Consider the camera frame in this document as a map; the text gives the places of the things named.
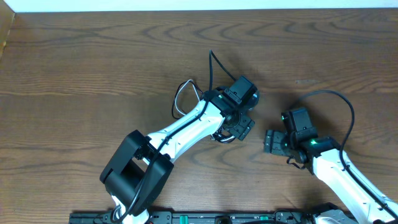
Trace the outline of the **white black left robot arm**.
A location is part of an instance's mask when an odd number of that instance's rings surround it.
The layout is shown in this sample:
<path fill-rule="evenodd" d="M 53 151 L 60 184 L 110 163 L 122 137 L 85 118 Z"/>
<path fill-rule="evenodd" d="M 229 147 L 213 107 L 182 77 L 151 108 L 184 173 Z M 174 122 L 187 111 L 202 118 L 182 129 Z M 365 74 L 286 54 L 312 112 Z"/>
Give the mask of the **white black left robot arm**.
<path fill-rule="evenodd" d="M 254 126 L 247 112 L 258 101 L 255 84 L 241 76 L 230 87 L 204 92 L 196 107 L 170 126 L 148 135 L 129 133 L 99 177 L 116 204 L 105 219 L 145 223 L 175 161 L 207 136 L 222 144 L 242 141 Z"/>

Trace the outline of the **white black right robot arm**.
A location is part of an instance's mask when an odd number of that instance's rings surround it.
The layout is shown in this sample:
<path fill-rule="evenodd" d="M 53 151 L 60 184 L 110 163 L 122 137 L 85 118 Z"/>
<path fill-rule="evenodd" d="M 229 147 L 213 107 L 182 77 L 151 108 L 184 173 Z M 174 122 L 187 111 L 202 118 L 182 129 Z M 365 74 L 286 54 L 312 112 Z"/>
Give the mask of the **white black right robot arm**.
<path fill-rule="evenodd" d="M 281 113 L 284 131 L 267 130 L 264 151 L 287 157 L 324 182 L 358 223 L 397 223 L 397 203 L 386 197 L 351 162 L 341 144 L 319 137 L 305 108 Z"/>

